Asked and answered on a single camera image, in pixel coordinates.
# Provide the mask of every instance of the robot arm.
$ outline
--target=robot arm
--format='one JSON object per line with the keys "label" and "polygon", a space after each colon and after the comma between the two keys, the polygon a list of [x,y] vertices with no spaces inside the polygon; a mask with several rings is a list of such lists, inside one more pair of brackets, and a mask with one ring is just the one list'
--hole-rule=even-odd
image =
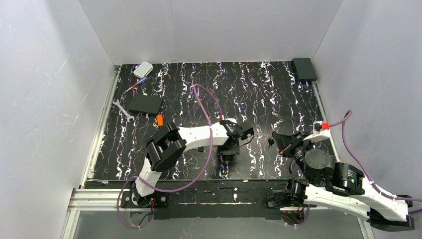
{"label": "robot arm", "polygon": [[[217,145],[218,154],[234,156],[239,154],[239,140],[245,140],[254,134],[247,122],[236,124],[221,120],[211,126],[213,145]],[[148,141],[144,166],[139,177],[155,186],[161,173],[176,164],[180,156],[193,148],[210,144],[210,127],[176,127],[173,122],[164,124]],[[142,197],[154,193],[154,190],[141,180],[135,181],[134,197],[140,201]]]}
{"label": "robot arm", "polygon": [[[282,135],[274,131],[272,136],[279,153],[294,158],[308,181],[305,183],[291,180],[281,197],[284,201],[280,205],[294,200],[300,204],[324,206],[352,214],[384,231],[415,229],[414,220],[408,215],[411,201],[391,200],[382,196],[375,191],[361,170],[347,163],[337,162],[334,156],[314,148],[315,142],[331,137],[328,124],[316,121],[310,134],[300,132]],[[315,186],[322,182],[325,187]]]}

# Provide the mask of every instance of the red connector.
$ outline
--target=red connector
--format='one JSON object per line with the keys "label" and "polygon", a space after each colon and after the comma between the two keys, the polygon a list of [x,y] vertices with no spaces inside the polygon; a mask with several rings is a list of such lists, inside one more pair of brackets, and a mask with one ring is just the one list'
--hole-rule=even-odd
{"label": "red connector", "polygon": [[322,128],[322,130],[329,129],[329,123],[322,123],[321,128]]}

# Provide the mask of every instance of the cable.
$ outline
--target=cable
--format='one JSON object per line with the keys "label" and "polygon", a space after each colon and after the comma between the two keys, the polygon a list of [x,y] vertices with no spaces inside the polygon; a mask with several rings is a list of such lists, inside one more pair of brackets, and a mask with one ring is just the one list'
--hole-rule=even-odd
{"label": "cable", "polygon": [[292,174],[293,173],[293,164],[295,163],[295,159],[292,159],[292,162],[290,162],[289,165],[289,173]]}
{"label": "cable", "polygon": [[138,227],[139,226],[141,226],[141,223],[144,221],[144,219],[145,219],[145,217],[147,217],[147,216],[149,216],[149,215],[153,215],[152,213],[147,213],[142,219],[141,219],[141,221],[139,222],[139,225],[138,225]]}
{"label": "cable", "polygon": [[155,205],[155,198],[154,201],[152,202],[152,206],[151,206],[151,214],[154,215],[154,205]]}
{"label": "cable", "polygon": [[244,144],[242,144],[240,147],[244,146],[245,144],[249,144],[250,142],[252,142],[252,140],[253,140],[253,138],[254,138],[254,137],[255,137],[255,135],[253,134],[253,135],[252,135],[251,140],[250,140],[250,141],[248,141],[248,142],[246,142],[246,143],[244,143]]}
{"label": "cable", "polygon": [[293,223],[293,224],[297,224],[298,223],[298,221],[296,221],[292,216],[290,216],[289,214],[287,214],[287,213],[281,213],[281,215],[284,215],[284,216],[287,216],[287,217],[289,217],[289,221],[291,222],[291,223]]}
{"label": "cable", "polygon": [[346,120],[347,120],[348,118],[350,118],[350,116],[352,116],[352,110],[349,110],[349,111],[346,113],[346,115],[344,116],[344,118],[343,118],[342,120],[337,121],[337,122],[335,122],[335,123],[330,123],[329,125],[330,125],[330,127],[333,127],[333,126],[339,125],[339,124],[341,124],[341,123],[343,123],[343,122],[346,122]]}
{"label": "cable", "polygon": [[161,189],[161,188],[156,188],[156,187],[154,187],[154,186],[152,186],[151,184],[149,184],[148,182],[146,182],[143,178],[141,178],[141,177],[138,177],[138,176],[132,176],[132,177],[130,177],[128,180],[126,180],[126,182],[124,183],[124,185],[123,185],[123,187],[121,188],[121,191],[119,192],[119,195],[118,195],[118,198],[117,198],[117,215],[119,216],[119,218],[120,218],[120,220],[122,221],[122,223],[123,224],[125,224],[127,227],[129,227],[129,228],[133,228],[133,229],[137,229],[137,228],[142,228],[142,227],[144,227],[145,225],[143,225],[143,226],[132,226],[132,225],[129,225],[128,223],[126,223],[124,220],[123,220],[123,218],[121,217],[121,214],[120,214],[120,210],[119,210],[119,201],[120,201],[120,197],[121,197],[121,195],[122,195],[122,193],[123,193],[123,190],[125,189],[125,187],[126,187],[126,185],[130,182],[130,181],[133,181],[133,180],[136,180],[136,179],[139,179],[139,180],[141,180],[141,182],[142,183],[144,183],[146,186],[148,186],[148,187],[150,187],[150,188],[152,188],[152,189],[154,189],[155,191],[158,191],[158,192],[163,192],[163,193],[175,193],[175,192],[179,192],[179,191],[182,191],[182,190],[184,190],[184,189],[186,189],[186,188],[188,188],[188,187],[190,187],[192,184],[194,184],[203,174],[204,174],[204,172],[205,172],[205,170],[206,170],[206,168],[207,168],[207,166],[208,166],[208,163],[210,162],[210,159],[211,159],[211,154],[212,154],[212,145],[213,145],[213,138],[212,138],[212,129],[211,129],[211,126],[212,126],[212,124],[211,124],[211,120],[210,120],[210,117],[208,116],[208,114],[207,114],[207,111],[205,110],[205,108],[204,108],[204,106],[202,105],[202,103],[201,103],[201,99],[199,98],[199,96],[198,96],[198,92],[197,92],[197,90],[196,90],[196,87],[200,87],[200,88],[202,88],[203,90],[205,90],[208,94],[210,94],[211,95],[211,97],[212,98],[214,98],[214,100],[215,100],[215,103],[217,104],[217,106],[218,106],[218,109],[219,109],[219,111],[220,111],[220,117],[222,118],[223,117],[223,113],[222,113],[222,110],[221,110],[221,106],[220,106],[220,104],[218,103],[218,100],[217,100],[217,98],[207,89],[207,88],[205,88],[205,87],[203,87],[203,86],[200,86],[200,85],[197,85],[197,84],[195,84],[195,85],[193,85],[193,90],[194,90],[194,93],[195,93],[195,97],[196,97],[196,99],[197,99],[197,101],[198,101],[198,104],[199,104],[199,106],[201,107],[201,109],[202,109],[202,111],[204,112],[204,114],[205,114],[205,118],[207,119],[207,122],[208,122],[208,125],[210,126],[210,151],[209,151],[209,153],[208,153],[208,158],[207,158],[207,160],[206,160],[206,162],[205,162],[205,165],[204,165],[204,167],[202,168],[202,170],[200,171],[200,173],[190,182],[190,183],[188,183],[188,184],[186,184],[185,186],[183,186],[183,187],[181,187],[181,188],[176,188],[176,189]]}
{"label": "cable", "polygon": [[303,224],[305,224],[305,222],[308,220],[310,214],[311,214],[311,209],[310,209],[310,205],[308,204],[308,206],[306,207],[305,219],[304,219],[303,222],[299,223],[298,226],[302,226]]}
{"label": "cable", "polygon": [[[374,183],[374,180],[372,180],[371,175],[369,175],[368,171],[366,170],[365,166],[363,165],[362,161],[359,160],[359,158],[352,152],[352,150],[349,148],[349,145],[347,145],[346,142],[346,133],[345,133],[345,123],[346,120],[348,118],[350,118],[350,116],[352,115],[353,111],[352,110],[348,110],[346,115],[344,116],[344,118],[342,120],[340,120],[339,122],[341,122],[341,137],[343,139],[343,144],[344,147],[346,148],[347,152],[349,152],[350,156],[352,156],[352,158],[354,158],[354,160],[356,160],[356,162],[359,164],[359,166],[362,168],[362,171],[365,173],[365,176],[368,178],[368,180],[372,183],[372,187],[375,189],[375,191],[377,191],[377,193],[380,193],[381,195],[383,195],[384,197],[388,198],[388,199],[394,199],[395,200],[403,200],[403,201],[417,201],[417,202],[422,202],[421,198],[402,198],[402,197],[393,197],[390,196],[388,194],[385,194],[384,192],[381,192],[381,190],[378,188],[378,186]],[[419,213],[422,212],[422,209],[418,209],[418,210],[414,210],[409,212],[409,214],[414,214],[414,213]]]}

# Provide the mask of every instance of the white panel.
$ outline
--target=white panel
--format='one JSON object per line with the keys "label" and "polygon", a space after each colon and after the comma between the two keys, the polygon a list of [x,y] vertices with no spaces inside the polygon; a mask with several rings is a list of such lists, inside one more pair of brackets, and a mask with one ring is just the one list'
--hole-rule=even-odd
{"label": "white panel", "polygon": [[[393,194],[422,198],[422,2],[345,0],[313,60],[328,120],[353,110],[346,124],[351,149],[374,181]],[[331,133],[340,158],[356,165],[342,146],[341,126]],[[421,203],[415,202],[415,208]],[[420,238],[413,232],[376,238]]]}
{"label": "white panel", "polygon": [[342,0],[80,0],[115,65],[313,57]]}
{"label": "white panel", "polygon": [[0,75],[0,238],[59,238],[113,65],[77,0],[6,0]]}

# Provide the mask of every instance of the metal frame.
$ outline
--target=metal frame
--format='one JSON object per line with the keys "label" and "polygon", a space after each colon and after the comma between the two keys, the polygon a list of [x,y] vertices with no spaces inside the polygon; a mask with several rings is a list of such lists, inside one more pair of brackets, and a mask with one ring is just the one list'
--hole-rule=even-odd
{"label": "metal frame", "polygon": [[[76,231],[76,227],[79,221],[80,211],[115,211],[116,210],[116,200],[120,189],[85,189],[85,183],[92,179],[94,176],[94,169],[95,163],[98,157],[98,151],[101,145],[101,139],[103,136],[103,132],[106,126],[106,120],[110,111],[110,105],[112,103],[114,91],[118,82],[118,78],[120,75],[121,67],[116,66],[114,78],[110,85],[110,89],[108,91],[108,95],[105,101],[105,105],[103,108],[103,112],[100,118],[100,123],[95,135],[95,139],[93,142],[93,146],[90,153],[90,158],[87,163],[87,167],[84,172],[84,176],[81,182],[81,189],[76,189],[72,193],[67,219],[65,223],[65,227],[62,234],[62,239],[73,239]],[[312,86],[314,88],[314,93],[318,101],[319,108],[321,110],[322,117],[324,121],[327,121],[325,116],[325,111],[319,96],[318,87],[315,82],[312,82]],[[332,137],[330,138],[331,145],[334,151],[334,155],[336,159],[339,161],[337,149],[335,147],[334,141]],[[140,209],[121,209],[122,211],[149,211],[146,208]],[[289,207],[280,209],[282,211],[295,211],[297,208]],[[312,208],[312,210],[330,210],[326,207],[316,207]],[[363,222],[360,219],[357,219],[363,234],[364,239],[374,239],[374,235],[372,233],[371,227],[367,222]]]}
{"label": "metal frame", "polygon": [[101,113],[100,123],[97,128],[97,132],[95,134],[94,143],[91,148],[90,158],[88,161],[88,165],[84,172],[84,177],[82,178],[82,182],[80,183],[81,188],[85,187],[85,183],[87,180],[92,179],[94,176],[95,170],[95,163],[97,162],[98,158],[98,151],[101,145],[101,139],[103,138],[103,133],[106,128],[107,117],[110,113],[110,105],[113,101],[114,91],[117,86],[118,78],[121,72],[121,66],[116,66],[114,77],[110,85],[110,89],[108,90],[107,98],[105,99],[105,104],[103,107],[103,112]]}
{"label": "metal frame", "polygon": [[[312,81],[312,87],[314,88],[316,100],[318,101],[318,105],[319,105],[319,109],[321,110],[322,118],[324,119],[325,122],[328,122],[327,117],[325,115],[324,105],[322,104],[321,96],[319,95],[318,86],[317,86],[315,81]],[[332,137],[330,137],[330,142],[331,142],[332,150],[334,151],[334,156],[337,159],[337,162],[340,162],[340,157],[338,156],[337,148],[335,147],[334,140],[332,139]]]}

